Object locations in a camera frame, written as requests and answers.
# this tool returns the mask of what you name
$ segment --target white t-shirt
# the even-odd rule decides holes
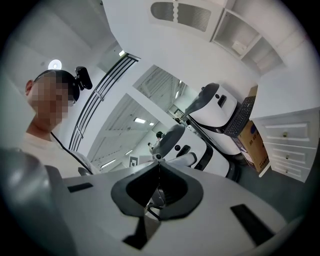
[[[55,141],[48,141],[26,133],[23,138],[21,150],[38,158],[43,165],[57,168],[63,179],[88,173],[81,163]],[[71,152],[76,155],[93,174],[99,173],[83,155],[74,151]]]

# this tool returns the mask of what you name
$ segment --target black cord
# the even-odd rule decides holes
[[[55,138],[55,140],[60,144],[60,146],[67,151],[71,156],[73,156],[74,159],[76,159],[91,175],[93,175],[92,171],[73,153],[71,153],[68,149],[65,148],[65,146],[58,140],[58,138],[51,132],[51,135]]]

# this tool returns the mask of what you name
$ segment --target keyboard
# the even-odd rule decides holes
[[[229,125],[224,129],[224,134],[237,138],[239,134],[242,132],[247,122],[249,121],[249,117],[251,111],[254,107],[256,96],[246,97],[238,109],[234,117],[231,119]]]

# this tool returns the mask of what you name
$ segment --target person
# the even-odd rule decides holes
[[[154,146],[150,142],[148,142],[148,146],[149,146],[149,152],[152,155],[152,150],[154,149]]]
[[[178,118],[178,117],[176,117],[176,118],[173,118],[179,125],[181,125],[181,120]]]
[[[68,108],[79,98],[75,78],[64,70],[47,70],[25,86],[26,100],[35,111],[21,150],[37,157],[43,165],[57,168],[62,178],[100,173],[82,154],[67,151],[51,132],[67,117]]]
[[[159,141],[159,140],[161,140],[161,139],[165,136],[165,134],[164,134],[162,131],[158,131],[158,132],[155,134],[155,136],[156,136],[157,140]]]

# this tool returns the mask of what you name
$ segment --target ceiling light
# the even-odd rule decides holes
[[[125,156],[130,154],[133,151],[133,149],[131,149],[129,152],[125,153]]]
[[[140,119],[138,117],[136,117],[133,121],[135,121],[137,123],[141,123],[141,124],[144,124],[146,122],[146,120]]]
[[[62,63],[58,59],[50,61],[48,70],[60,70],[62,68]]]
[[[113,159],[112,161],[105,163],[104,165],[101,166],[101,169],[105,168],[108,165],[111,165],[114,161],[116,161],[116,159]]]

